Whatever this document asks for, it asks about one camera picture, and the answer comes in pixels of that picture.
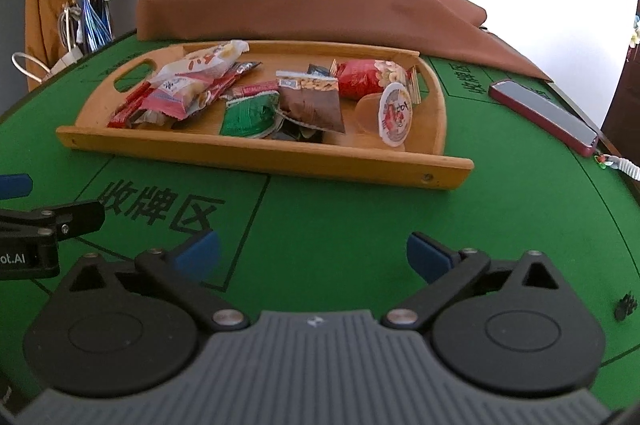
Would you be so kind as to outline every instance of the phone screen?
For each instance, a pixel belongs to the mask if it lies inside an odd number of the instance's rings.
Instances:
[[[581,144],[591,147],[598,136],[593,129],[579,118],[517,82],[498,82],[492,87],[516,102],[527,106],[530,110],[537,112],[563,131],[571,134]]]

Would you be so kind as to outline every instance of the yogurt cup lid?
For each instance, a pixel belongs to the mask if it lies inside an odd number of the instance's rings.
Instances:
[[[400,82],[391,82],[380,98],[378,110],[380,138],[391,147],[402,145],[409,135],[413,116],[409,91]]]

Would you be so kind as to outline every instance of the black clamp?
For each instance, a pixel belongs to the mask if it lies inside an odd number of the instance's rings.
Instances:
[[[499,394],[544,397],[588,387],[605,337],[596,319],[540,251],[492,261],[414,232],[407,258],[429,282],[382,318],[423,334],[453,372]]]
[[[85,254],[24,336],[31,369],[68,394],[119,397],[176,375],[213,333],[247,328],[244,313],[193,282],[195,265],[216,262],[216,242],[204,230],[133,261]]]
[[[31,212],[0,209],[0,280],[55,277],[58,243],[99,230],[103,222],[104,208],[97,201]]]

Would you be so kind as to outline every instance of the snack wrapper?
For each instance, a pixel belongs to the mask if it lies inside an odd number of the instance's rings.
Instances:
[[[332,66],[333,75],[338,79],[340,96],[360,100],[374,93],[381,93],[393,82],[399,82],[412,93],[412,102],[420,103],[420,94],[415,97],[415,72],[409,73],[393,61],[356,59]]]
[[[167,64],[149,80],[152,86],[157,87],[145,98],[142,109],[159,112],[176,120],[184,120],[190,114],[204,109],[212,96],[205,94],[205,91],[221,79],[242,52],[248,49],[245,41],[233,40],[224,46],[201,50]]]
[[[249,44],[243,40],[232,40],[226,44],[194,51],[185,55],[183,59],[163,66],[155,76],[148,79],[148,82],[156,87],[175,76],[212,82],[224,75],[246,51],[249,51]]]
[[[215,80],[207,89],[209,94],[206,105],[220,98],[223,92],[228,90],[240,77],[246,75],[249,71],[257,68],[261,62],[236,62],[229,68],[219,80]]]
[[[345,133],[338,82],[334,78],[277,71],[278,113],[299,126]]]
[[[130,128],[133,123],[133,115],[135,115],[142,106],[145,98],[152,93],[152,89],[145,89],[144,92],[138,93],[132,102],[128,103],[123,109],[111,116],[108,128]]]
[[[276,131],[282,122],[282,119],[276,116],[277,105],[278,93],[274,91],[229,100],[226,103],[220,136],[268,136]]]
[[[169,118],[164,113],[157,111],[142,111],[141,115],[135,120],[132,120],[133,125],[139,125],[142,123],[153,124],[154,126],[164,126],[169,121],[174,121],[173,118]]]
[[[331,70],[329,68],[325,68],[324,66],[318,66],[317,64],[310,64],[306,69],[306,72],[309,75],[320,75],[323,77],[331,77]]]
[[[282,121],[282,125],[277,131],[270,134],[272,140],[285,140],[286,142],[310,142],[312,144],[322,144],[322,131],[304,128],[290,120]]]
[[[258,82],[257,84],[248,84],[246,86],[235,86],[220,95],[225,100],[235,100],[236,98],[253,97],[254,95],[266,92],[278,91],[278,81]]]
[[[151,92],[149,91],[149,89],[151,89],[151,84],[149,83],[149,81],[143,80],[142,82],[140,82],[140,84],[138,84],[136,88],[132,92],[130,92],[129,95],[127,95],[127,97],[124,99],[124,102],[117,107],[117,109],[113,114],[117,115],[129,104],[132,104],[134,101],[138,100],[143,95],[146,96],[148,93]]]

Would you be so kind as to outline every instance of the screw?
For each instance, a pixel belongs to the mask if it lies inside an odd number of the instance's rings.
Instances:
[[[212,318],[220,326],[237,326],[244,320],[244,315],[238,310],[218,310]]]
[[[397,326],[408,326],[418,322],[418,313],[413,310],[398,308],[387,313],[386,319]]]

